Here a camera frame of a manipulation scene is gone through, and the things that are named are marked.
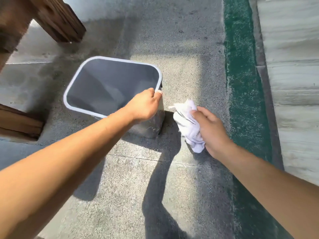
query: white rim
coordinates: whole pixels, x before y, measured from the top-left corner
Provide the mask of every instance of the white rim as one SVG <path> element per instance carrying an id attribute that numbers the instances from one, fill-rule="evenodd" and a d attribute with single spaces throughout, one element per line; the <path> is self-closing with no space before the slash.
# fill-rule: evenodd
<path id="1" fill-rule="evenodd" d="M 87 60 L 85 60 L 81 65 L 80 67 L 78 68 L 78 70 L 76 71 L 75 75 L 73 76 L 70 84 L 68 85 L 68 87 L 66 88 L 65 92 L 64 92 L 64 95 L 63 95 L 63 103 L 64 105 L 69 108 L 70 110 L 73 110 L 73 111 L 76 111 L 76 112 L 82 112 L 82 113 L 85 113 L 85 114 L 88 114 L 88 115 L 91 115 L 91 116 L 94 116 L 94 117 L 100 117 L 100 118 L 105 118 L 107 116 L 104 116 L 102 114 L 99 114 L 99 113 L 95 113 L 95 112 L 90 112 L 88 110 L 84 110 L 84 109 L 81 109 L 81 108 L 77 108 L 77 107 L 74 107 L 74 106 L 71 106 L 68 101 L 66 100 L 66 96 L 71 88 L 71 86 L 73 85 L 75 79 L 77 78 L 78 74 L 80 73 L 80 71 L 82 70 L 83 66 L 91 61 L 91 60 L 96 60 L 96 59 L 100 59 L 100 60 L 113 60 L 113 61 L 121 61 L 121 62 L 126 62 L 126 63 L 134 63 L 134 64 L 143 64 L 143 65 L 150 65 L 150 66 L 153 66 L 157 72 L 159 73 L 159 80 L 157 82 L 157 85 L 156 85 L 156 88 L 155 88 L 155 91 L 159 90 L 160 88 L 160 84 L 162 82 L 162 72 L 159 70 L 159 68 L 157 68 L 155 65 L 152 65 L 152 64 L 147 64 L 147 63 L 141 63 L 141 62 L 136 62 L 136 61 L 132 61 L 132 60 L 122 60 L 122 59 L 116 59 L 116 58 L 109 58 L 109 57 L 104 57 L 104 56 L 94 56 L 94 57 L 91 57 Z"/>

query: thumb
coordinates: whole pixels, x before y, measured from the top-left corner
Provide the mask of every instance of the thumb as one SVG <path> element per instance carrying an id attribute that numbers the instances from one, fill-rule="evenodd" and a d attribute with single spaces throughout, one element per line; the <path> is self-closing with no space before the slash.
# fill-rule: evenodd
<path id="1" fill-rule="evenodd" d="M 203 123 L 207 123 L 209 122 L 209 120 L 207 119 L 207 117 L 200 111 L 196 111 L 196 110 L 191 110 L 191 115 L 193 116 L 193 118 L 195 120 L 198 121 L 198 123 L 200 125 L 202 125 Z"/>
<path id="2" fill-rule="evenodd" d="M 154 93 L 154 100 L 156 100 L 157 102 L 159 102 L 162 98 L 163 92 L 161 90 L 157 90 Z"/>

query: forearm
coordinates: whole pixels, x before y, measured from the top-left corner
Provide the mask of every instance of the forearm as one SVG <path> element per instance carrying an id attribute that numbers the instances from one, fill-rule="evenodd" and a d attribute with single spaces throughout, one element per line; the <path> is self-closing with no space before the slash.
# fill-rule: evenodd
<path id="1" fill-rule="evenodd" d="M 318 186 L 276 169 L 235 144 L 217 153 L 216 159 L 294 238 L 318 237 Z"/>
<path id="2" fill-rule="evenodd" d="M 38 221 L 40 211 L 50 219 L 133 123 L 123 108 L 2 170 L 0 238 L 10 231 L 18 237 L 16 229 Z"/>

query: human arm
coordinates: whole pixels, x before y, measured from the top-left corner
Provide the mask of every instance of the human arm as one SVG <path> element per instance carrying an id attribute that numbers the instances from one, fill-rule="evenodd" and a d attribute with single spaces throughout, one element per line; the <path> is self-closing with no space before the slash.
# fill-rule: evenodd
<path id="1" fill-rule="evenodd" d="M 222 121 L 198 107 L 207 151 L 224 164 L 265 209 L 295 238 L 318 238 L 319 187 L 275 168 L 229 139 Z"/>
<path id="2" fill-rule="evenodd" d="M 157 111 L 148 89 L 124 108 L 0 171 L 0 239 L 33 238 L 134 124 Z"/>

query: crumpled white rag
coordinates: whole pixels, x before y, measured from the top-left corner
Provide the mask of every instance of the crumpled white rag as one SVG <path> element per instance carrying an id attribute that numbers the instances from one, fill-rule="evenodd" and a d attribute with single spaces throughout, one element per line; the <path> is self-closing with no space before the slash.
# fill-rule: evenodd
<path id="1" fill-rule="evenodd" d="M 200 153 L 205 148 L 205 142 L 199 132 L 199 123 L 193 118 L 190 111 L 197 110 L 195 103 L 187 99 L 185 103 L 176 103 L 169 106 L 169 109 L 175 108 L 173 118 L 181 131 L 185 141 L 190 145 L 195 153 Z"/>

